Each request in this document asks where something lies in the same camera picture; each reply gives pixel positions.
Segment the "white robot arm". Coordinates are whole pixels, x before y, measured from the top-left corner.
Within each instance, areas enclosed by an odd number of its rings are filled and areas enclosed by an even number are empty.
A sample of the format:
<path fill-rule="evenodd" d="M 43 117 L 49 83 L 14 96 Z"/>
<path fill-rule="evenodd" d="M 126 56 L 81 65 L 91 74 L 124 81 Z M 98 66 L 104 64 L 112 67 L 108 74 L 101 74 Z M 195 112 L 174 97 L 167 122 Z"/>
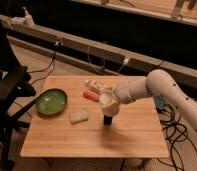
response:
<path fill-rule="evenodd" d="M 101 90 L 99 105 L 105 116 L 114 117 L 119 113 L 121 104 L 130 104 L 147 97 L 161 97 L 197 132 L 197 102 L 187 96 L 164 70 L 156 69 L 147 76 L 120 81 L 112 90 Z"/>

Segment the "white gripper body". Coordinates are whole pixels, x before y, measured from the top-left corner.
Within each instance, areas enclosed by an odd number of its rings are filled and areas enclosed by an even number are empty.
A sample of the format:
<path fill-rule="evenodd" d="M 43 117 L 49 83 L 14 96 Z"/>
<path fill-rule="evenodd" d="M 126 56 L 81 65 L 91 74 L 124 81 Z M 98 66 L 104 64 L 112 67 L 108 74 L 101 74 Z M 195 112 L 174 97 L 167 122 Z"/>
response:
<path fill-rule="evenodd" d="M 119 112 L 119 103 L 112 91 L 106 90 L 100 94 L 99 107 L 103 114 L 113 117 Z"/>

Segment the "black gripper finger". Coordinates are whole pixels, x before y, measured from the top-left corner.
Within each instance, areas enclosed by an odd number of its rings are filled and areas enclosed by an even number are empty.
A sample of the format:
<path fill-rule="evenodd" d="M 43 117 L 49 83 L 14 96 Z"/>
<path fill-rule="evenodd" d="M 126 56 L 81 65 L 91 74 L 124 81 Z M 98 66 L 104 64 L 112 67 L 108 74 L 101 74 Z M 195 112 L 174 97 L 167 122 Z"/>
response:
<path fill-rule="evenodd" d="M 109 117 L 104 115 L 104 125 L 111 125 L 112 124 L 112 118 L 113 117 Z"/>

